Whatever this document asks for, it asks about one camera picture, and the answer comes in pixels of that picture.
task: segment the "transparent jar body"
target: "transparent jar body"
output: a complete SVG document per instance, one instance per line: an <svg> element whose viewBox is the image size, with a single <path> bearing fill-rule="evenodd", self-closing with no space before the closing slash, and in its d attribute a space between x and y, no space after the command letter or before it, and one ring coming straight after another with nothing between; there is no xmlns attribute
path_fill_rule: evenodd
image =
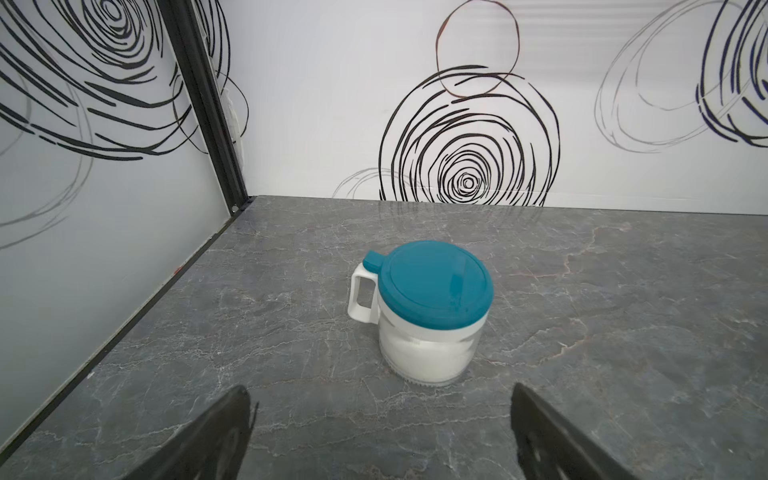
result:
<svg viewBox="0 0 768 480"><path fill-rule="evenodd" d="M379 347L389 366L406 380L441 386L453 382L466 370L475 355L481 331L458 341L424 340L398 329L382 313Z"/></svg>

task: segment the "white wall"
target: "white wall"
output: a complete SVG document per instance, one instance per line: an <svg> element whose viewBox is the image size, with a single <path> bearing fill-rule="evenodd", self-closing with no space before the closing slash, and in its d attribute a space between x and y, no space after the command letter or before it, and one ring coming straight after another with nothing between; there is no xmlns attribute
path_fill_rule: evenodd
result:
<svg viewBox="0 0 768 480"><path fill-rule="evenodd" d="M435 36L461 3L223 1L237 45L233 74L243 79L241 87L251 105L245 136L249 190L331 197L344 179L372 169L336 196L379 198L379 145L387 122L408 92L436 72ZM586 4L504 0L504 4L520 28L514 73L548 99L559 120L561 159L547 206L768 214L768 191L763 187L768 151L718 136L704 125L696 103L703 47L720 3L687 0L674 7L671 0ZM713 45L722 47L725 27L729 22L735 25L741 7L734 5L725 8ZM668 8L672 10L663 14ZM643 144L638 147L621 139L617 146L607 139L618 126L611 123L611 106L604 105L609 127L601 132L595 102L619 51L661 14L645 32L653 41L644 51L639 89L623 84L617 96L622 127L649 141L691 131L698 135L659 147L655 153L641 153ZM762 16L753 35L768 14ZM456 57L472 59L474 48L478 62L506 65L509 49L489 44L487 35L497 31L498 43L509 43L502 18L497 12L464 18L464 24L452 19L448 28L458 25L455 36L464 38L466 46ZM630 45L608 75L604 104L613 99L619 74L632 71L634 53L645 45L646 37ZM768 71L765 64L763 59L761 78ZM643 104L638 92L660 108ZM768 110L754 91L749 95L761 112ZM670 110L685 104L689 105ZM768 136L768 125L757 116L749 118L743 111L738 115L745 119L740 120L742 127Z"/></svg>
<svg viewBox="0 0 768 480"><path fill-rule="evenodd" d="M31 2L20 6L31 22L41 24ZM0 15L8 21L10 14L0 8ZM152 52L149 65L154 68L147 77L160 80L113 88L145 101L169 98L175 58L170 43L162 37L160 41L164 54ZM57 138L54 134L67 135L74 129L84 135L89 145L84 148L94 154L108 145L96 134L134 146L149 145L174 127L147 131L84 112L89 107L103 108L144 126L172 123L174 115L167 106L142 111L115 102L116 107L105 107L83 91L77 96L68 85L77 83L87 89L86 81L98 83L99 79L57 57L72 76L69 84L25 56L2 28L0 42L38 75L78 100L77 107L51 101L7 62L0 62L4 74L66 119L53 116L7 81L0 81L0 104L15 109L31 130L23 132L0 119L0 443L4 443L229 215L210 158L184 142L178 132L151 153L137 153L135 148L120 153L144 157L137 161L81 156L43 140L42 136ZM65 49L61 43L55 45ZM88 56L82 45L74 41L73 45ZM55 56L52 46L47 50ZM180 111L189 106L186 91L176 106ZM33 124L52 133L43 134ZM184 122L185 130L191 132L196 124L192 114ZM199 134L194 139L204 147ZM172 147L178 149L156 154Z"/></svg>

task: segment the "jar base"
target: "jar base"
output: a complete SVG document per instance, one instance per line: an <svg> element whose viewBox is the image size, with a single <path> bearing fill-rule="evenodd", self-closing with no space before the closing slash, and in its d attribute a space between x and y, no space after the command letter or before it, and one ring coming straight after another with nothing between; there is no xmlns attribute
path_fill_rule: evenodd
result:
<svg viewBox="0 0 768 480"><path fill-rule="evenodd" d="M462 375L464 375L464 372L466 371L466 368L464 368L461 372L458 373L457 376L452 377L451 379L443 380L442 382L424 382L422 380L414 379L411 376L406 375L402 372L401 369L399 369L392 360L389 359L389 357L384 353L384 349L382 348L381 339L379 339L379 351L382 353L382 356L384 357L384 360L386 361L386 364L389 366L392 371L397 373L398 376L400 376L402 379L404 379L408 383L415 383L416 385L421 386L431 386L431 387L438 387L438 386L446 386L448 384L451 384L458 380L458 378Z"/></svg>

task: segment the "teal lid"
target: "teal lid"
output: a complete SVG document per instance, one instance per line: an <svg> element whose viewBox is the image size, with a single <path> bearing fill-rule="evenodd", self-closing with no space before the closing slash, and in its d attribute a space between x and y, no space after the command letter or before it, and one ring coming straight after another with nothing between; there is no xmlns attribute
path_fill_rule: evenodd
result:
<svg viewBox="0 0 768 480"><path fill-rule="evenodd" d="M406 243L387 256L371 251L362 265L379 275L379 294L394 313L427 329L472 325L493 301L485 265L450 243Z"/></svg>

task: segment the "black corner pole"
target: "black corner pole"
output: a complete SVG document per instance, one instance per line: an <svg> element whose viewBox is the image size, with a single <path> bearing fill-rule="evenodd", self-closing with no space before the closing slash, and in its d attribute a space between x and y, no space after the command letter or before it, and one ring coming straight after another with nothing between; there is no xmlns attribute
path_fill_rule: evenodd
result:
<svg viewBox="0 0 768 480"><path fill-rule="evenodd" d="M157 5L219 178L221 192L230 214L234 214L246 203L248 194L194 7L190 0L157 0Z"/></svg>

